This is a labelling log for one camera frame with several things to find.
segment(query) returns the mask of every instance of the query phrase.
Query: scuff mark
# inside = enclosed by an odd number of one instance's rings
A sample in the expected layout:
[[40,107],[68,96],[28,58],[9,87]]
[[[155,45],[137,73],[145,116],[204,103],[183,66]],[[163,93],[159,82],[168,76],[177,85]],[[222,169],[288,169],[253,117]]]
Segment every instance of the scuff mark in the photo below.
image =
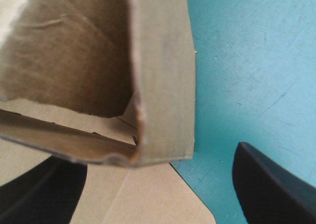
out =
[[270,105],[265,111],[263,111],[263,112],[260,114],[260,116],[262,116],[263,114],[265,114],[269,109],[271,109],[273,106],[275,106],[282,98],[284,98],[284,97],[286,96],[286,94],[292,89],[292,87],[294,86],[295,83],[296,83],[296,81],[293,82],[293,83],[291,84],[291,86],[290,86],[285,92],[283,92],[283,94],[281,94],[281,95],[279,96],[279,98],[278,98],[272,105]]
[[239,26],[234,30],[233,35],[235,35],[236,31],[244,24],[244,22],[248,19],[248,17],[257,9],[259,9],[264,3],[266,3],[268,0],[263,0],[260,4],[258,4],[255,8],[253,8],[246,16],[245,18],[241,21]]
[[287,148],[287,147],[280,146],[280,145],[278,145],[278,147],[280,147],[280,148],[282,148],[282,149],[284,149],[284,150],[287,150],[287,151],[291,152],[291,153],[294,154],[294,155],[297,155],[297,156],[301,157],[299,154],[297,154],[296,152],[292,151],[291,149],[289,149],[289,148]]

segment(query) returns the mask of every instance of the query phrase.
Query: black plastic piece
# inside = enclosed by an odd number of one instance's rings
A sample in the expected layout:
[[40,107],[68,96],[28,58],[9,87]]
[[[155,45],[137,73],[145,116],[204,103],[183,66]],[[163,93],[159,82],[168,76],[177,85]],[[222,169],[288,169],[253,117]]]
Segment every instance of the black plastic piece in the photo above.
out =
[[233,183],[249,224],[316,224],[316,189],[249,143],[239,143]]
[[50,157],[0,187],[0,224],[68,224],[87,167]]

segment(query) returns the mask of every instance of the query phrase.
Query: cardboard flap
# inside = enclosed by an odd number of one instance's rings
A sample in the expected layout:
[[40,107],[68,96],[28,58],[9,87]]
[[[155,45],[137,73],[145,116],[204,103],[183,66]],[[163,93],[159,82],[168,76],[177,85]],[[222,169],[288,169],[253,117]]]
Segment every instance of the cardboard flap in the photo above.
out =
[[135,146],[99,134],[67,128],[0,110],[0,138],[14,141],[73,162],[126,165]]

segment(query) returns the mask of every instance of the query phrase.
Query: scratch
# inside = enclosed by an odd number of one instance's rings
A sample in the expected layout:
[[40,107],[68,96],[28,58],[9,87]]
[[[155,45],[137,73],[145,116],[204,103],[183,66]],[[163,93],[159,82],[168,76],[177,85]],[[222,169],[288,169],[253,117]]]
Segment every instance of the scratch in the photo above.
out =
[[287,55],[287,53],[292,49],[293,45],[295,45],[295,43],[297,42],[297,40],[300,38],[300,36],[309,28],[310,24],[308,24],[304,29],[302,29],[293,39],[293,41],[290,43],[290,45],[288,46],[286,52],[283,55],[283,59],[285,58],[285,56]]
[[266,35],[266,32],[264,32],[264,38],[263,38],[263,40],[264,40],[264,46],[267,44],[267,35]]
[[271,109],[273,106],[275,106],[282,98],[284,98],[284,97],[286,96],[286,94],[292,89],[292,87],[294,86],[295,83],[296,83],[296,81],[293,82],[293,83],[291,84],[291,86],[290,86],[282,95],[280,95],[279,98],[278,98],[272,105],[270,105],[265,111],[263,111],[263,112],[260,114],[260,116],[262,116],[263,114],[265,114],[269,109]]
[[288,148],[286,148],[286,147],[284,147],[284,146],[278,146],[278,147],[280,147],[280,148],[282,148],[282,149],[284,149],[284,150],[287,150],[287,151],[291,152],[291,153],[294,154],[294,155],[297,155],[297,156],[301,157],[299,154],[295,153],[295,152],[292,151],[291,149],[288,149]]
[[248,19],[248,17],[254,12],[256,11],[259,7],[261,7],[264,3],[266,3],[268,0],[263,0],[260,4],[258,4],[252,11],[250,11],[245,18],[241,21],[241,23],[239,24],[239,26],[235,29],[235,31],[233,32],[233,35],[236,33],[236,31],[244,24],[244,22],[246,21],[246,19]]
[[59,19],[47,20],[38,24],[20,24],[21,27],[33,28],[33,29],[43,29],[54,25],[59,25],[64,22],[65,14],[61,15]]

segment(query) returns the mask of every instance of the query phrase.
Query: blue wall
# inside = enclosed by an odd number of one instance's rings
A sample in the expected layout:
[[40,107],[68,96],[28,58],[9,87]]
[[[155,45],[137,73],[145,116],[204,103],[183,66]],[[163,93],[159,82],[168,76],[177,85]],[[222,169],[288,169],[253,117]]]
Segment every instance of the blue wall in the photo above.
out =
[[244,224],[231,178],[239,141],[316,185],[316,0],[188,2],[196,147],[173,165],[218,224]]

